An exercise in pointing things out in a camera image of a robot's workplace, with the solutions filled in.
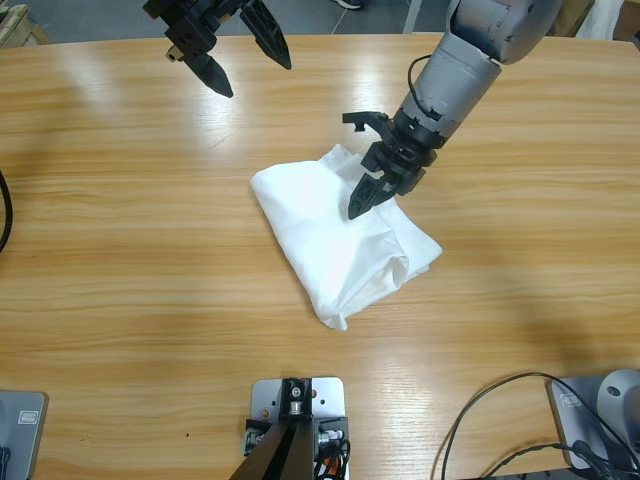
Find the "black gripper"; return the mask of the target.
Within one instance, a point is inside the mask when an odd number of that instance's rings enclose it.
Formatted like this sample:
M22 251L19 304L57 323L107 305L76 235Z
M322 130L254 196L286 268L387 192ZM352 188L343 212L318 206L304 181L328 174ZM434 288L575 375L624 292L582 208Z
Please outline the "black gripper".
M444 145L438 133L423 127L417 117L399 110L393 117L381 112L364 112L362 125L380 136L365 154L364 174L354 187L347 217L354 220L394 195L410 193L436 159L435 150Z
M217 43L221 25L240 11L263 53L286 70L292 68L280 25L261 0L149 0L143 10L166 24L165 36L171 41L167 58L185 63L205 86L224 97L232 98L234 93L224 69L209 52Z

